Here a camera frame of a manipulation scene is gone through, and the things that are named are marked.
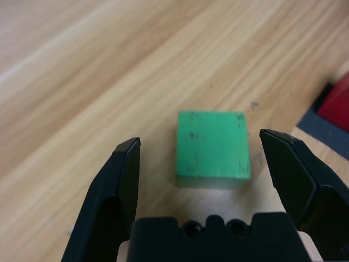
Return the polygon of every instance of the red block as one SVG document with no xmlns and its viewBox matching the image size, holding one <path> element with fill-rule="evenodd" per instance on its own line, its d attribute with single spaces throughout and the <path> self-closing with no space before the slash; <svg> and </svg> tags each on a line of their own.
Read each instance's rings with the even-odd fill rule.
<svg viewBox="0 0 349 262">
<path fill-rule="evenodd" d="M 317 114 L 349 132 L 349 72 L 332 88 Z"/>
</svg>

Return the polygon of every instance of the green wooden cube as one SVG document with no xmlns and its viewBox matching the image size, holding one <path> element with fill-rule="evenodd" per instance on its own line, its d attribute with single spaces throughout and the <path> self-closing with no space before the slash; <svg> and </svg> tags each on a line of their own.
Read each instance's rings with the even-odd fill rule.
<svg viewBox="0 0 349 262">
<path fill-rule="evenodd" d="M 177 184 L 237 188 L 250 179 L 246 118 L 242 112 L 180 112 Z"/>
</svg>

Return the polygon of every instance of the black mat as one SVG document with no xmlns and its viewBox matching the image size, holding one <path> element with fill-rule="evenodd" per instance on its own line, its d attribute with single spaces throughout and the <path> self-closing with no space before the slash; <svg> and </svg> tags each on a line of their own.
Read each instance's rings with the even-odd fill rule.
<svg viewBox="0 0 349 262">
<path fill-rule="evenodd" d="M 297 127 L 349 160 L 349 133 L 316 113 L 332 87 L 332 84 L 325 87 L 311 108 L 299 121 Z"/>
</svg>

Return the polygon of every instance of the black plastic part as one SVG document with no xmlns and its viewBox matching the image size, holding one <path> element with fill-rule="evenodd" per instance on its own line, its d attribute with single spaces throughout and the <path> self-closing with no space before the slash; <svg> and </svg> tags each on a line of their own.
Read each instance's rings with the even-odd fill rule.
<svg viewBox="0 0 349 262">
<path fill-rule="evenodd" d="M 62 261 L 115 262 L 135 220 L 140 140 L 117 146 L 91 183 Z"/>
<path fill-rule="evenodd" d="M 273 185 L 297 229 L 324 260 L 348 260 L 348 187 L 301 140 L 269 129 L 260 137 Z"/>
<path fill-rule="evenodd" d="M 232 224 L 246 227 L 236 235 Z M 141 218 L 133 226 L 128 262 L 212 262 L 212 261 L 297 261 L 310 262 L 299 235 L 286 213 L 258 213 L 251 226 L 233 220 L 224 224 L 219 216 L 209 216 L 195 237 L 181 232 L 173 217 Z"/>
</svg>

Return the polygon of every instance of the wood grain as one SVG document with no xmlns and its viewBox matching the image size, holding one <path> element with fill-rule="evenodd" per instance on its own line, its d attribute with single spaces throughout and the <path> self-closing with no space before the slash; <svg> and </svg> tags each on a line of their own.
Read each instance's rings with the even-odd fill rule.
<svg viewBox="0 0 349 262">
<path fill-rule="evenodd" d="M 295 128 L 349 70 L 348 12 L 346 0 L 1 1 L 0 260 L 59 261 L 90 182 L 132 136 L 137 217 L 282 210 L 260 128 L 303 139 L 349 184 L 348 161 Z M 177 113 L 193 109 L 246 113 L 248 186 L 175 186 Z"/>
</svg>

